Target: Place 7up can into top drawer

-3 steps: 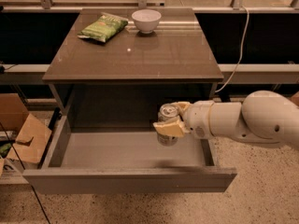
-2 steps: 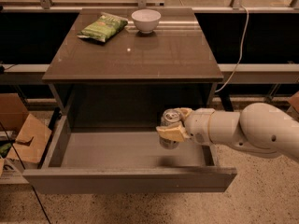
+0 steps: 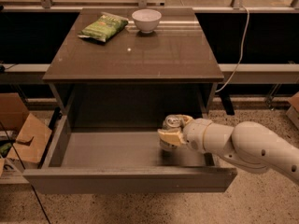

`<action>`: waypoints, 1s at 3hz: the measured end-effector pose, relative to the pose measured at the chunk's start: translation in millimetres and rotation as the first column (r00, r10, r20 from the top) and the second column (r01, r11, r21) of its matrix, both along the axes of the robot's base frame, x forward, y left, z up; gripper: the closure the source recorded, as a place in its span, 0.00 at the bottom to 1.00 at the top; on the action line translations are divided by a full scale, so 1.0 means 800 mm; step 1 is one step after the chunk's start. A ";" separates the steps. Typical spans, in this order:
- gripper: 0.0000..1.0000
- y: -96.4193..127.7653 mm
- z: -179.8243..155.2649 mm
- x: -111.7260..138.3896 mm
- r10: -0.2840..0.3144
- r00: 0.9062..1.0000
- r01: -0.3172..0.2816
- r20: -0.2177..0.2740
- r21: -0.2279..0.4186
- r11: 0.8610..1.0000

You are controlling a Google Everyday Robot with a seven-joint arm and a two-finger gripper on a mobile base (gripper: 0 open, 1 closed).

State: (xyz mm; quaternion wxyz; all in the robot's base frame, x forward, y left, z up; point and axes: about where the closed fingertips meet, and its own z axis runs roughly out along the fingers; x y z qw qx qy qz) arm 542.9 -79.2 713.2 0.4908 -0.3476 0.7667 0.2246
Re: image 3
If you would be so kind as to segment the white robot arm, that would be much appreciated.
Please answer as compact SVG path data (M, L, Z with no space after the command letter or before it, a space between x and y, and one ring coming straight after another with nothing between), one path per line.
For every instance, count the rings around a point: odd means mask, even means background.
M210 119L169 115L158 135L166 151L185 146L216 155L249 173L273 169L299 184L299 149L260 123L244 121L233 127Z

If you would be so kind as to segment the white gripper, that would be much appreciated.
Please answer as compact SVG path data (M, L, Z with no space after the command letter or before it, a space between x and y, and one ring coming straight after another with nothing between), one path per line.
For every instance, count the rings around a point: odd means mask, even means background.
M180 147L186 146L196 152L205 153L204 136L209 125L212 124L210 119L193 119L188 115L180 115L180 126L184 127L183 132L180 128L169 130L159 129L158 135L161 142L167 146Z

